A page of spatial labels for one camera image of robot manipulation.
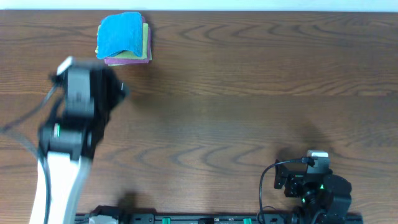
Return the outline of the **blue microfiber cloth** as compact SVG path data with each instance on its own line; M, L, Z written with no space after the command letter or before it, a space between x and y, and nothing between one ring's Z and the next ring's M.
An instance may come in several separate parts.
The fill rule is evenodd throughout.
M97 34L98 59L123 51L142 56L142 20L139 12L124 12L105 17Z

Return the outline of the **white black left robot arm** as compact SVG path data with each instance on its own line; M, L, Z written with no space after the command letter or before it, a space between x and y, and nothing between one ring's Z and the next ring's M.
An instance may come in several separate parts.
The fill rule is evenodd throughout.
M30 223L73 223L111 111L128 95L109 67L72 66L54 75L64 90L38 131L38 179Z

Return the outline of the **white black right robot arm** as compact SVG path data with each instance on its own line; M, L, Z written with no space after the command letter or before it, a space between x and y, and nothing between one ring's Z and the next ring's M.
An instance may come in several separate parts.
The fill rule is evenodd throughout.
M290 170L288 161L276 160L275 189L284 189L288 198L299 198L301 205L284 217L284 223L345 223L351 205L352 185L335 175L325 157L291 160L307 166L305 171Z

